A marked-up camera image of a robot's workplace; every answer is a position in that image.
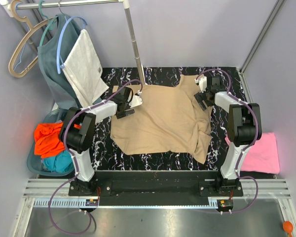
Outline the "beige t shirt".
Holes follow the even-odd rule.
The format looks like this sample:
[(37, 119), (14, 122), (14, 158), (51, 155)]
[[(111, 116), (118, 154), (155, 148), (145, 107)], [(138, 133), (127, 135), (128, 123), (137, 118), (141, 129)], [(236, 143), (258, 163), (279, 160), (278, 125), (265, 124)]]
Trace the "beige t shirt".
[(111, 119), (111, 139), (127, 155), (189, 153), (206, 161), (211, 141), (212, 108), (202, 110), (195, 99), (196, 76), (184, 76), (175, 87), (145, 85), (142, 105), (134, 114)]

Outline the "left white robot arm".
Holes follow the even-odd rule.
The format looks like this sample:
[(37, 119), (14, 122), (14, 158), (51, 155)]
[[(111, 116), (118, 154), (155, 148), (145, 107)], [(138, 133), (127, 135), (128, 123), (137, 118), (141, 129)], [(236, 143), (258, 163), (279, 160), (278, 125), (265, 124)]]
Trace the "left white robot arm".
[(132, 115), (142, 105), (141, 91), (134, 92), (128, 86), (120, 86), (108, 99), (87, 108), (71, 107), (61, 131), (59, 140), (69, 152), (74, 164), (75, 179), (81, 181), (79, 189), (87, 196), (95, 193), (97, 184), (92, 180), (95, 171), (91, 164), (89, 149), (92, 146), (95, 125), (115, 116), (117, 119)]

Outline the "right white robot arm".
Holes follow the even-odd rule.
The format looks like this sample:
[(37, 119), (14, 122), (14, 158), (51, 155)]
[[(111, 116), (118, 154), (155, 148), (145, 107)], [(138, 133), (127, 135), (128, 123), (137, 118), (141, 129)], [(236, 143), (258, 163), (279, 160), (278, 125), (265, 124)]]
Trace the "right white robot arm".
[(218, 106), (228, 113), (227, 137), (229, 149), (220, 168), (220, 180), (214, 183), (214, 190), (225, 196), (232, 189), (229, 180), (240, 178), (240, 168), (250, 148), (261, 138), (260, 108), (257, 103), (245, 102), (228, 91), (220, 76), (199, 75), (195, 79), (199, 92), (194, 95), (202, 110)]

